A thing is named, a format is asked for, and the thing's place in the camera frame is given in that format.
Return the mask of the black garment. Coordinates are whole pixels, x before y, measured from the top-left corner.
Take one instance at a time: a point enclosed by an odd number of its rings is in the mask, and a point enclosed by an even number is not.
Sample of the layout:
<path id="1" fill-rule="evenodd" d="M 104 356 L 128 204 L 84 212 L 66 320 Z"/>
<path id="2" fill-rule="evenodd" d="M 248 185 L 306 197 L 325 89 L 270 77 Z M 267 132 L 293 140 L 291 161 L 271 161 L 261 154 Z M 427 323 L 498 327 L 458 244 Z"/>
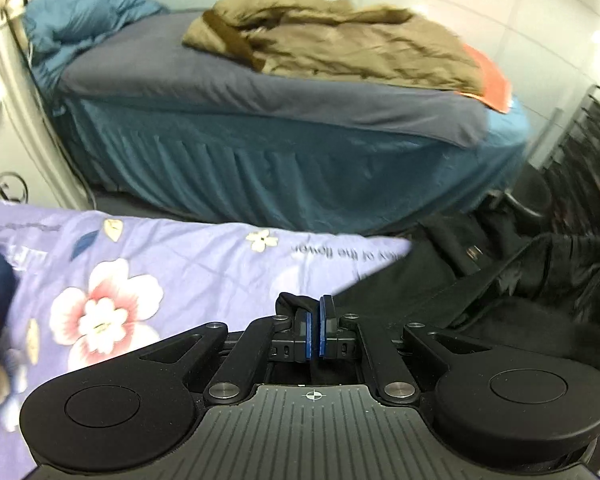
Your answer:
<path id="1" fill-rule="evenodd" d="M 535 233 L 487 209 L 428 217 L 410 240 L 404 257 L 338 292 L 336 306 L 600 368 L 600 237 Z"/>

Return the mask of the blue skirted bed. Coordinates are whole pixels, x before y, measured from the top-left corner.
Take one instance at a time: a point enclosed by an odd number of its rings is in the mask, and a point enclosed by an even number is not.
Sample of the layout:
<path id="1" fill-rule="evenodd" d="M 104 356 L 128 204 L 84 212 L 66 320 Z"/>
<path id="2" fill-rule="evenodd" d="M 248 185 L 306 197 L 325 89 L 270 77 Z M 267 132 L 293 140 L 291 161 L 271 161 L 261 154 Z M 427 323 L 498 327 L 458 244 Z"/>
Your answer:
<path id="1" fill-rule="evenodd" d="M 488 110 L 473 148 L 380 131 L 135 98 L 45 93 L 90 185 L 200 221 L 313 232 L 396 232 L 469 210 L 506 188 L 524 158 L 524 109 Z"/>

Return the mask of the purple floral bed sheet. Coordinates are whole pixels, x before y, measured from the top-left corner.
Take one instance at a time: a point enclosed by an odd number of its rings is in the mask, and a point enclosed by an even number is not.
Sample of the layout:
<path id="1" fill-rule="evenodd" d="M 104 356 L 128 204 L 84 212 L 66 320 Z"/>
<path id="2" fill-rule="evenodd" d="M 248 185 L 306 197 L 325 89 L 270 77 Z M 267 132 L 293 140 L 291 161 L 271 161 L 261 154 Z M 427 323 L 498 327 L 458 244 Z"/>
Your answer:
<path id="1" fill-rule="evenodd" d="M 283 292 L 340 292 L 399 260 L 403 238 L 115 217 L 0 201 L 17 280 L 0 343 L 0 435 L 47 379 L 209 321 L 242 330 Z"/>

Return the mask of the black round stool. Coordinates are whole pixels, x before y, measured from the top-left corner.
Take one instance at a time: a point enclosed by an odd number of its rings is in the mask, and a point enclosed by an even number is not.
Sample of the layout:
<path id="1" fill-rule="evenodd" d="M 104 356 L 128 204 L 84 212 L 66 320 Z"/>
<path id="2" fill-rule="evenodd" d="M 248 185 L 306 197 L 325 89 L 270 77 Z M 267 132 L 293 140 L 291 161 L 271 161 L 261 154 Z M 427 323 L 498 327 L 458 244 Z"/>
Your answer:
<path id="1" fill-rule="evenodd" d="M 506 188 L 504 202 L 518 218 L 528 222 L 543 223 L 552 212 L 553 197 L 544 176 L 525 162 L 515 182 Z"/>

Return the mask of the black metal shelf rack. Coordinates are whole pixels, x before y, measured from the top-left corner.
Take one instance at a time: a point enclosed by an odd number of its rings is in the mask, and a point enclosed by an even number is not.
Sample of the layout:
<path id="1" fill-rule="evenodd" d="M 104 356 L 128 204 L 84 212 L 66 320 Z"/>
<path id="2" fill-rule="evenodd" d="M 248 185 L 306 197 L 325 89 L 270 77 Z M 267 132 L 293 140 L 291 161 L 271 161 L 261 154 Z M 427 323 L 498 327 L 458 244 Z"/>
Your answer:
<path id="1" fill-rule="evenodd" d="M 590 87 L 541 167 L 558 233 L 600 236 L 600 86 Z"/>

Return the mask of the orange cloth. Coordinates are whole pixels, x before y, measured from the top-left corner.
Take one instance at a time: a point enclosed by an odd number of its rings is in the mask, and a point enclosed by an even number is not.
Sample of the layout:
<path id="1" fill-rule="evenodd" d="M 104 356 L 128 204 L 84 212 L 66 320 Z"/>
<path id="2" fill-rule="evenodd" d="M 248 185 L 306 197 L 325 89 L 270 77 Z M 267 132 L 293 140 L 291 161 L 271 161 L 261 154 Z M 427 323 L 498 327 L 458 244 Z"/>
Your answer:
<path id="1" fill-rule="evenodd" d="M 482 93 L 464 93 L 460 96 L 474 99 L 501 114 L 508 114 L 512 108 L 513 86 L 500 68 L 486 55 L 469 44 L 463 44 L 468 56 L 477 64 L 482 81 Z"/>

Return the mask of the tan jacket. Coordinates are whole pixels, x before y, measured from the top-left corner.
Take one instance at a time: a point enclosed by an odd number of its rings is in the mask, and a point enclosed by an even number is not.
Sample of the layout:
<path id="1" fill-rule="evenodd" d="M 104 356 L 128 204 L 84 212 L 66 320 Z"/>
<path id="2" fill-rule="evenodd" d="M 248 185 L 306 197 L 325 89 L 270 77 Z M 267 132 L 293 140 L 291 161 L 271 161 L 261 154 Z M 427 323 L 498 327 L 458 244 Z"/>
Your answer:
<path id="1" fill-rule="evenodd" d="M 479 65 L 460 38 L 390 4 L 220 0 L 190 23 L 182 43 L 261 74 L 475 96 L 483 90 Z"/>

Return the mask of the grey blanket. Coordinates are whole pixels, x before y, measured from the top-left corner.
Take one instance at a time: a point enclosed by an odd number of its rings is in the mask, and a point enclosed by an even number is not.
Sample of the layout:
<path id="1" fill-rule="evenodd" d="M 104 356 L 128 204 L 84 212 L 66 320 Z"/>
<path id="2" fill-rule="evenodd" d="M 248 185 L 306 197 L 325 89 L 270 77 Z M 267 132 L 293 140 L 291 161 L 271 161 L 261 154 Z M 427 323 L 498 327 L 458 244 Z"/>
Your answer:
<path id="1" fill-rule="evenodd" d="M 193 12 L 157 14 L 80 54 L 57 89 L 86 98 L 135 98 L 209 112 L 380 131 L 473 148 L 488 110 L 452 91 L 263 75 L 182 44 Z"/>

